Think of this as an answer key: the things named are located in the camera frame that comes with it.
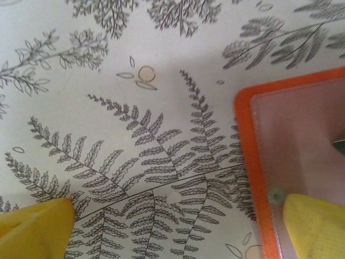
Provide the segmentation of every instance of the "orange border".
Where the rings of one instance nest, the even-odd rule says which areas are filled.
[[[259,148],[256,140],[251,99],[256,94],[282,90],[305,84],[345,77],[345,66],[305,76],[289,78],[272,83],[257,85],[241,90],[235,97],[234,106],[239,135],[244,153],[245,166],[260,228],[261,242],[266,259],[280,259],[270,205],[268,204],[265,178],[260,163]]]

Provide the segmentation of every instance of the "pink surface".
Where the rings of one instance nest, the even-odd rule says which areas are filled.
[[[267,190],[345,205],[345,156],[332,147],[345,132],[345,79],[260,94],[251,105]],[[281,257],[295,259],[281,209],[272,207]]]

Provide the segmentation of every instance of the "orange frame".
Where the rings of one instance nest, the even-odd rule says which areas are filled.
[[[270,205],[267,200],[264,172],[260,163],[259,148],[256,140],[251,99],[257,94],[282,90],[295,86],[318,83],[345,77],[345,66],[337,69],[307,74],[272,83],[257,85],[241,90],[235,97],[236,120],[241,139],[245,166],[248,172],[264,256],[266,259],[280,259],[273,227]]]

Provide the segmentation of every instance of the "yellow object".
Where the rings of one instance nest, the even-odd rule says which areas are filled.
[[[298,259],[345,258],[345,206],[290,194],[283,218]]]
[[[0,214],[0,259],[62,259],[74,217],[65,198]]]

